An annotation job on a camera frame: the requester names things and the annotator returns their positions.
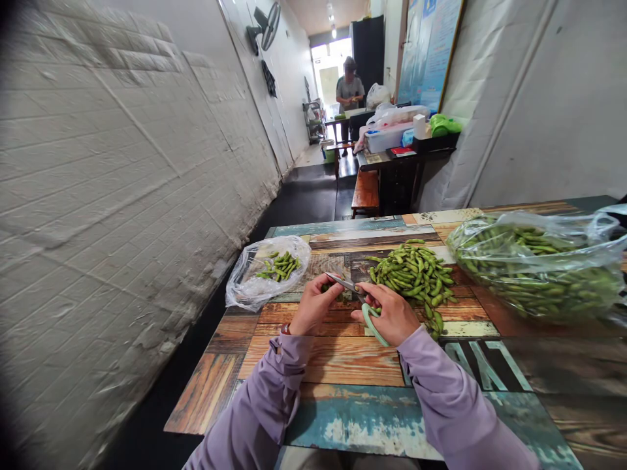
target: wall-mounted fan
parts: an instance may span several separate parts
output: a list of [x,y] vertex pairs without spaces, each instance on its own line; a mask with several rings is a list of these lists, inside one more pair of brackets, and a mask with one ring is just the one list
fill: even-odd
[[272,8],[270,9],[270,14],[265,16],[259,7],[255,7],[255,19],[259,26],[247,26],[246,33],[248,34],[248,42],[250,42],[250,46],[253,49],[255,55],[259,55],[259,46],[257,45],[257,35],[263,35],[261,37],[261,48],[263,50],[268,50],[274,37],[276,36],[276,31],[279,28],[279,19],[281,18],[281,5],[278,2],[274,2]]

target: woman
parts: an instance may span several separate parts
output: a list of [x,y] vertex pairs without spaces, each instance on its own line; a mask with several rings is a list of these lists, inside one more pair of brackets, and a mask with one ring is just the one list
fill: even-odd
[[[309,282],[292,322],[185,465],[196,469],[271,469],[285,429],[298,409],[300,382],[314,335],[344,288],[321,274]],[[479,385],[431,339],[410,305],[384,285],[359,283],[366,301],[381,306],[375,328],[400,353],[425,417],[426,438],[451,470],[538,470],[536,455],[498,419]],[[363,322],[361,310],[351,317]]]
[[[359,101],[364,99],[364,86],[361,79],[355,76],[357,64],[352,57],[347,57],[344,61],[344,76],[338,80],[336,87],[336,100],[340,103],[340,114],[350,109],[357,109]],[[348,140],[348,121],[340,123],[342,128],[342,141]]]

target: framed poster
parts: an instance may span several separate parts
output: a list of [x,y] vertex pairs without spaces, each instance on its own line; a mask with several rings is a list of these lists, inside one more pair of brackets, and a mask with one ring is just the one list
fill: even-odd
[[399,103],[440,110],[463,0],[412,0],[398,89]]

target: bench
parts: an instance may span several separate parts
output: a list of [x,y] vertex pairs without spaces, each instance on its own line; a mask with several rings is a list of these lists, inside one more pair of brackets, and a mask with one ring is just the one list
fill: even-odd
[[329,146],[326,150],[332,150],[335,153],[335,178],[336,180],[340,177],[340,150],[348,150],[354,149],[355,142],[339,142],[335,145]]
[[351,209],[353,210],[352,219],[355,218],[358,210],[364,211],[367,215],[379,215],[379,176],[376,170],[359,171],[357,174]]

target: lavender sleeve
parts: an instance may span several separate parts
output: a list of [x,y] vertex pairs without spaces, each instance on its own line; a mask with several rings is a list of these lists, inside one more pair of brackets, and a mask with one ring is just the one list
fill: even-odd
[[185,470],[271,469],[300,397],[313,337],[281,335],[189,457]]
[[537,470],[538,457],[496,416],[477,382],[420,327],[398,347],[427,441],[451,470]]

